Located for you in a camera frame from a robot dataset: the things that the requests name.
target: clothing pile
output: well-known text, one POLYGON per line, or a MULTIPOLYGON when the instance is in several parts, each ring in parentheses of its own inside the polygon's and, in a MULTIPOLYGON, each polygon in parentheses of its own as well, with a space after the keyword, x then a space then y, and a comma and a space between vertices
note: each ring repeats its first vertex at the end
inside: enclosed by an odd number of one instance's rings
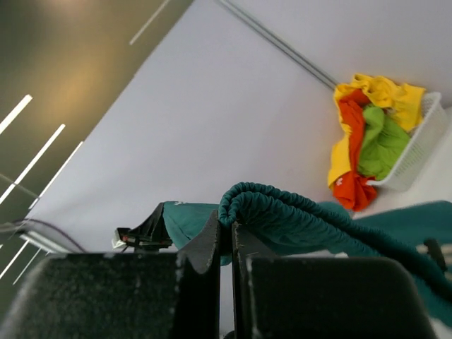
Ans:
POLYGON ((333 146, 328 186, 345 208, 359 211, 376 198, 367 182, 388 176, 422 123, 424 92, 363 74, 336 86, 333 98, 345 135, 333 146))

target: orange cloth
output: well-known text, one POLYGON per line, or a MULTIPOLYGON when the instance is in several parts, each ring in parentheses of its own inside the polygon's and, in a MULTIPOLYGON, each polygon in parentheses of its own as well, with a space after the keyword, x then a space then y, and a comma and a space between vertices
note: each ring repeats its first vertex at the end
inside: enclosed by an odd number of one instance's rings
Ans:
POLYGON ((367 186, 369 178, 362 177, 357 172, 364 127, 366 126, 362 108, 370 103, 370 99, 359 89, 338 100, 343 123, 347 124, 352 132, 349 137, 351 171, 335 181, 333 195, 345 208, 356 211, 366 208, 376 198, 376 189, 367 186))

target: metal strip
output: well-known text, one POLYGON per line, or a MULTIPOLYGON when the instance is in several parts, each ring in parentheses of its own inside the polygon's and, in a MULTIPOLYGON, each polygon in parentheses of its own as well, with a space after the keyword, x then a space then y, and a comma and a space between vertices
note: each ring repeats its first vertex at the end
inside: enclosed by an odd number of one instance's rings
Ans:
POLYGON ((234 14, 243 23, 247 24, 250 28, 256 31, 263 38, 274 44, 281 52, 286 54, 289 58, 299 64, 303 69, 308 71, 317 80, 323 83, 326 87, 334 90, 334 87, 338 84, 331 76, 322 71, 318 66, 308 60, 305 56, 301 55, 290 46, 286 41, 278 37, 274 32, 269 30, 262 22, 251 16, 240 6, 232 3, 230 0, 218 0, 230 13, 234 14))

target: fluorescent light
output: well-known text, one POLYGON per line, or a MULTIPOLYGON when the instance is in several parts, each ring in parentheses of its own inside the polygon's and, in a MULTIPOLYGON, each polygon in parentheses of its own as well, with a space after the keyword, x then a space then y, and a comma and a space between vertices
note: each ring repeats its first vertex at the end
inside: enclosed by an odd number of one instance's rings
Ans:
POLYGON ((37 254, 41 251, 41 249, 37 249, 35 255, 30 259, 30 261, 28 261, 28 264, 24 267, 24 269, 22 270, 22 272, 20 272, 20 274, 17 276, 17 278, 14 280, 13 285, 16 284, 16 282, 18 282, 18 280, 20 279, 20 277, 22 276, 22 274, 24 274, 24 272, 27 270, 28 266, 31 264, 31 262, 33 260, 35 260, 37 254))
POLYGON ((58 172, 54 175, 54 177, 52 178, 52 180, 49 181, 49 183, 47 184, 47 186, 42 190, 40 196, 38 196, 35 201, 32 202, 32 204, 30 205, 30 207, 28 208, 29 210, 31 210, 33 207, 35 207, 36 203, 41 199, 41 197, 44 195, 45 191, 50 187, 50 185, 52 185, 52 182, 54 182, 54 180, 59 176, 59 174, 61 173, 61 171, 63 170, 63 168, 65 168, 65 166, 68 164, 69 160, 73 157, 74 154, 76 154, 77 150, 80 148, 80 146, 82 146, 82 141, 78 144, 78 146, 76 147, 75 150, 72 151, 71 155, 66 159, 66 161, 64 162, 64 164, 59 168, 58 172))
POLYGON ((6 116, 6 118, 0 122, 0 134, 9 126, 11 122, 22 112, 22 110, 31 101, 32 96, 27 94, 23 99, 13 108, 13 110, 6 116))
POLYGON ((25 246, 27 246, 28 244, 28 240, 22 245, 22 247, 18 250, 18 252, 16 253, 16 255, 11 259, 11 261, 9 262, 9 264, 5 267, 5 269, 3 270, 3 272, 0 273, 0 279, 3 278, 3 276, 5 275, 5 273, 9 270, 9 268, 11 267, 11 265, 13 265, 14 261, 16 261, 17 257, 20 255, 20 253, 22 253, 23 249, 25 248, 25 246))
POLYGON ((50 147, 51 144, 55 141, 55 139, 59 136, 61 131, 63 131, 64 127, 66 127, 64 124, 62 124, 56 131, 53 133, 53 135, 50 137, 50 139, 42 146, 40 151, 35 155, 33 160, 27 165, 27 167, 20 173, 20 175, 17 177, 17 179, 14 181, 14 184, 10 185, 7 190, 3 193, 2 196, 0 196, 0 203, 3 203, 5 199, 8 197, 8 195, 12 192, 14 187, 22 181, 22 179, 27 175, 27 173, 35 166, 36 162, 44 155, 44 152, 50 147))

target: white wall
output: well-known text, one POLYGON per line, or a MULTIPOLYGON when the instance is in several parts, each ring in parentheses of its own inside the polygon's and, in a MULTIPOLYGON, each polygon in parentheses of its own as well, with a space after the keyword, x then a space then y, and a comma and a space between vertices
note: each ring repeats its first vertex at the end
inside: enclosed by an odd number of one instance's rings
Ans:
POLYGON ((452 1, 231 0, 340 82, 388 76, 452 105, 452 1))
MULTIPOLYGON (((111 251, 161 201, 219 202, 262 182, 330 200, 332 93, 214 1, 196 0, 29 217, 111 251)), ((55 234, 46 231, 49 237, 55 234)), ((222 271, 222 329, 232 327, 222 271)))

